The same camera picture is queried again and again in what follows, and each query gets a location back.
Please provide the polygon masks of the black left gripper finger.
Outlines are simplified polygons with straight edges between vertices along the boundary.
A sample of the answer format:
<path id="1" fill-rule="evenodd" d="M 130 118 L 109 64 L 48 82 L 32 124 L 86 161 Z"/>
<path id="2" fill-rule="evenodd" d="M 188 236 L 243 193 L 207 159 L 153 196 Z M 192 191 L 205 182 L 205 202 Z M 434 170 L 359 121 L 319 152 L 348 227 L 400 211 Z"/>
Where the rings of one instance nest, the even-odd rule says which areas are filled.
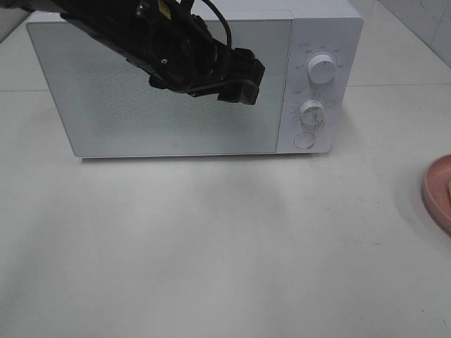
<path id="1" fill-rule="evenodd" d="M 225 78 L 260 85 L 265 67 L 249 49 L 235 48 L 231 51 Z"/>
<path id="2" fill-rule="evenodd" d="M 218 100 L 234 104 L 254 105 L 259 95 L 261 80 L 228 80 L 217 86 Z"/>

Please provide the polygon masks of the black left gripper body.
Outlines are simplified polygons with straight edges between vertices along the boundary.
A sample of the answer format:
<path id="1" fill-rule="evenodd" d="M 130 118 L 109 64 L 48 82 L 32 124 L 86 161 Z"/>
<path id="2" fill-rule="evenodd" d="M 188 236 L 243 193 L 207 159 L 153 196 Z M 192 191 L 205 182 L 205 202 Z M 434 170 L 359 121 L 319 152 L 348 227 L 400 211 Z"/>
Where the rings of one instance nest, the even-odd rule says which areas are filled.
<path id="1" fill-rule="evenodd" d="M 193 97 L 240 95 L 240 54 L 232 49 L 230 26 L 216 15 L 225 30 L 225 43 L 209 31 L 204 19 L 192 13 L 136 13 L 127 19 L 136 37 L 136 54 L 128 62 L 149 75 L 149 84 Z"/>

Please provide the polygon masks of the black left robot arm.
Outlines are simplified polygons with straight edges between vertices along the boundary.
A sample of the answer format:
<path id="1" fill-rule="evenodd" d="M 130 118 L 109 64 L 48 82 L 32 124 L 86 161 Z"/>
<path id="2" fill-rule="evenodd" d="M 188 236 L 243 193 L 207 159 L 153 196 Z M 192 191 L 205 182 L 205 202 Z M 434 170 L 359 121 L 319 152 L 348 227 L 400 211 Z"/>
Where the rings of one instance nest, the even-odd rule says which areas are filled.
<path id="1" fill-rule="evenodd" d="M 2 1 L 2 9 L 57 13 L 149 75 L 153 88 L 253 105 L 265 67 L 249 49 L 232 47 L 232 32 L 211 1 L 226 42 L 192 13 L 193 1 Z"/>

